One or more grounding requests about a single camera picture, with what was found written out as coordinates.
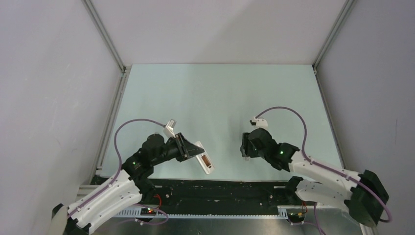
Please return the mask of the white remote control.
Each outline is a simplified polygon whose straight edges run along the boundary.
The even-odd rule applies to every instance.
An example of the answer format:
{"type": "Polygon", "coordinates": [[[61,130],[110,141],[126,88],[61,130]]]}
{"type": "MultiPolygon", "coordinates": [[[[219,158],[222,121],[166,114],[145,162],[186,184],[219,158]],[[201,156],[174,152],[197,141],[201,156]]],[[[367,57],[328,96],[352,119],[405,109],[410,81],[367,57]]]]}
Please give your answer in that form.
{"type": "Polygon", "coordinates": [[[215,170],[215,166],[210,156],[206,152],[205,148],[203,147],[202,143],[200,141],[197,141],[195,142],[195,145],[204,150],[202,154],[198,154],[195,158],[198,160],[205,174],[210,175],[215,170]]]}

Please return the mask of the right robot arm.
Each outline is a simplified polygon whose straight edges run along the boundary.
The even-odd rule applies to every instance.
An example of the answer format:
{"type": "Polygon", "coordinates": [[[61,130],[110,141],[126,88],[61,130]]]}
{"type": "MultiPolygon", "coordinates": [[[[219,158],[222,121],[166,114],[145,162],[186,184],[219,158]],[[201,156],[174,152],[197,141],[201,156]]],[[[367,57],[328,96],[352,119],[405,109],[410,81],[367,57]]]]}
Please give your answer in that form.
{"type": "Polygon", "coordinates": [[[277,143],[271,134],[258,128],[242,134],[243,157],[262,158],[277,170],[295,173],[284,191],[290,204],[314,201],[336,207],[358,223],[376,227],[381,221],[389,195],[376,173],[335,169],[308,161],[301,150],[289,143],[277,143]]]}

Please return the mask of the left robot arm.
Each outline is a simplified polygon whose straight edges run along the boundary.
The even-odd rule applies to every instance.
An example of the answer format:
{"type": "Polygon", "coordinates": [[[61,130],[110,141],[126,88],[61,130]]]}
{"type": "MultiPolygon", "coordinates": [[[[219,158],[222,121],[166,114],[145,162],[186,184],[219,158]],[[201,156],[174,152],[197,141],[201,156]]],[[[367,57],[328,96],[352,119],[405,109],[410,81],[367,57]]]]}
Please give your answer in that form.
{"type": "Polygon", "coordinates": [[[129,157],[118,172],[87,196],[53,209],[49,235],[91,235],[125,208],[154,199],[155,186],[148,179],[154,167],[175,159],[179,162],[203,154],[204,149],[189,142],[182,133],[168,140],[152,134],[129,157]]]}

